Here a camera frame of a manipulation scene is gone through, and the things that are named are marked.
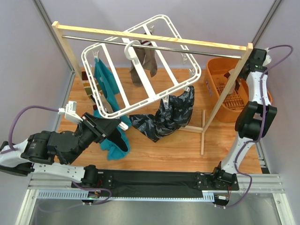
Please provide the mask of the white hanger clip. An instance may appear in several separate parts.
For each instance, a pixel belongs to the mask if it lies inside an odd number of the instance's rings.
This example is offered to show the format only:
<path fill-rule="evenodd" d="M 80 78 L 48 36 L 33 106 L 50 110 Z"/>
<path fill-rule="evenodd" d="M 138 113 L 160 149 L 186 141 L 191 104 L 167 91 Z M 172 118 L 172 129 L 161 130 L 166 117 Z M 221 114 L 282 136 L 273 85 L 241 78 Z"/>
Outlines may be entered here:
<path fill-rule="evenodd" d="M 118 127 L 120 127 L 122 130 L 127 130 L 129 128 L 129 126 L 122 121 L 120 122 Z"/>

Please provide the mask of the beige maroon-cuffed sock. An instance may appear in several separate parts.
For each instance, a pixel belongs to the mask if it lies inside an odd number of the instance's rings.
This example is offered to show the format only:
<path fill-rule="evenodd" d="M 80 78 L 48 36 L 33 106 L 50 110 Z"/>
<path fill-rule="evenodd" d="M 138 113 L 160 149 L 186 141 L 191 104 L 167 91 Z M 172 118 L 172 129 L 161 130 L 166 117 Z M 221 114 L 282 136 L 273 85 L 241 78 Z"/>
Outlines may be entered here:
<path fill-rule="evenodd" d="M 139 59 L 139 62 L 141 64 L 143 64 L 144 61 L 144 57 L 145 57 L 145 51 L 142 48 L 134 48 L 134 51 Z M 136 86 L 136 87 L 142 87 L 142 82 L 140 80 L 140 77 L 133 65 L 133 63 L 131 63 L 131 69 L 130 69 L 130 74 L 131 74 L 131 80 L 132 83 Z"/>
<path fill-rule="evenodd" d="M 154 77 L 157 74 L 158 66 L 155 58 L 155 50 L 149 48 L 143 48 L 145 51 L 145 57 L 143 61 L 143 68 L 150 72 L 150 76 Z"/>

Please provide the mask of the white plastic clip hanger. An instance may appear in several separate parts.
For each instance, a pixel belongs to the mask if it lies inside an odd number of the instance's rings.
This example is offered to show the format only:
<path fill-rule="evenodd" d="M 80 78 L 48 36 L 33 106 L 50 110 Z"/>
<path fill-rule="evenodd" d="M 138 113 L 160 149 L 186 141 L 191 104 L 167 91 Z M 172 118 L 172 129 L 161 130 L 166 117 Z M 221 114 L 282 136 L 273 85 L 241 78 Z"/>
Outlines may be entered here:
<path fill-rule="evenodd" d="M 164 50 L 164 48 L 157 46 L 156 42 L 152 40 L 152 41 L 150 41 L 151 45 L 149 46 L 149 48 L 155 50 L 155 52 L 157 53 L 164 68 L 166 69 L 167 74 L 169 75 L 169 77 L 173 83 L 172 87 L 170 87 L 160 93 L 155 93 L 148 77 L 146 76 L 144 68 L 142 67 L 142 64 L 139 62 L 139 59 L 134 51 L 134 48 L 142 48 L 143 47 L 143 45 L 140 44 L 141 38 L 136 37 L 136 38 L 134 38 L 134 40 L 129 40 L 129 38 L 124 37 L 124 38 L 122 38 L 122 42 L 119 42 L 119 43 L 117 43 L 115 41 L 116 39 L 117 39 L 116 35 L 111 35 L 110 38 L 107 38 L 105 40 L 94 40 L 93 41 L 94 44 L 85 48 L 81 54 L 82 62 L 83 62 L 85 71 L 88 76 L 88 80 L 89 80 L 89 83 L 90 83 L 90 86 L 92 89 L 95 103 L 97 105 L 97 110 L 98 110 L 100 116 L 102 116 L 105 119 L 119 119 L 120 117 L 125 116 L 135 110 L 143 108 L 155 101 L 161 100 L 163 97 L 165 97 L 167 95 L 171 95 L 179 90 L 184 90 L 187 86 L 190 86 L 190 85 L 194 84 L 195 82 L 197 82 L 201 77 L 201 74 L 202 74 L 201 68 L 200 68 L 199 64 L 197 63 L 197 61 L 195 60 L 194 56 L 192 55 L 192 52 L 188 49 L 188 47 L 186 45 L 181 45 L 181 49 L 179 49 L 179 52 L 184 55 L 183 56 L 184 59 L 187 59 L 190 61 L 193 68 L 189 71 L 190 78 L 186 79 L 183 82 L 178 82 L 176 80 L 173 72 L 171 71 L 168 63 L 166 62 L 166 60 L 164 59 L 164 57 L 161 53 Z M 123 89 L 122 83 L 120 81 L 119 75 L 117 74 L 116 68 L 115 68 L 113 61 L 110 57 L 110 54 L 107 50 L 107 47 L 106 47 L 107 44 L 112 44 L 112 45 L 118 44 L 118 45 L 123 45 L 125 47 L 124 48 L 125 57 L 133 63 L 133 65 L 140 77 L 142 85 L 148 95 L 147 99 L 142 100 L 133 105 L 131 105 L 129 103 L 128 98 Z M 113 73 L 114 79 L 118 85 L 118 88 L 120 91 L 119 94 L 121 95 L 122 100 L 125 104 L 125 107 L 123 109 L 119 109 L 118 111 L 115 111 L 112 113 L 105 112 L 105 108 L 101 102 L 101 97 L 100 97 L 101 95 L 103 95 L 103 93 L 100 88 L 100 85 L 96 81 L 94 74 L 93 74 L 95 67 L 91 67 L 88 64 L 87 55 L 89 53 L 93 54 L 94 60 L 95 59 L 99 60 L 98 51 L 97 51 L 98 48 L 102 48 L 104 51 L 105 57 L 108 61 L 110 69 L 111 69 L 110 71 Z"/>

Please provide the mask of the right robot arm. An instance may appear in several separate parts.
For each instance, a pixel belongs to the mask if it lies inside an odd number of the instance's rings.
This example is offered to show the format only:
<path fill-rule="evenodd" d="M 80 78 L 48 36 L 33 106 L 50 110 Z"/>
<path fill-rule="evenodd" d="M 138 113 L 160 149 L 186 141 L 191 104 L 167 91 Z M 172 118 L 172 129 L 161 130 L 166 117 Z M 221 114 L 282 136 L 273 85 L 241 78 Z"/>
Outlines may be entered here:
<path fill-rule="evenodd" d="M 237 182 L 239 167 L 246 153 L 266 135 L 277 114 L 267 90 L 269 63 L 268 50 L 255 48 L 239 74 L 239 78 L 247 83 L 249 101 L 235 123 L 237 135 L 229 153 L 214 168 L 211 183 L 216 188 L 228 189 Z"/>

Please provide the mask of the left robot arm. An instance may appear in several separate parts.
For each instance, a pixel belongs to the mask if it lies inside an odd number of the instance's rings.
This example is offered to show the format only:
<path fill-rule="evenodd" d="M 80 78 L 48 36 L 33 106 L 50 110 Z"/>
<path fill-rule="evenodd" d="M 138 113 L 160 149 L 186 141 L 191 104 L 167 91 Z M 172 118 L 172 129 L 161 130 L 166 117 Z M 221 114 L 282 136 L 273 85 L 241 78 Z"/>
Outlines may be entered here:
<path fill-rule="evenodd" d="M 104 119 L 85 113 L 75 131 L 42 131 L 31 135 L 10 149 L 8 142 L 0 148 L 0 170 L 15 176 L 30 173 L 65 178 L 83 188 L 97 188 L 100 180 L 95 165 L 72 163 L 92 143 L 101 143 L 117 132 L 120 119 Z"/>

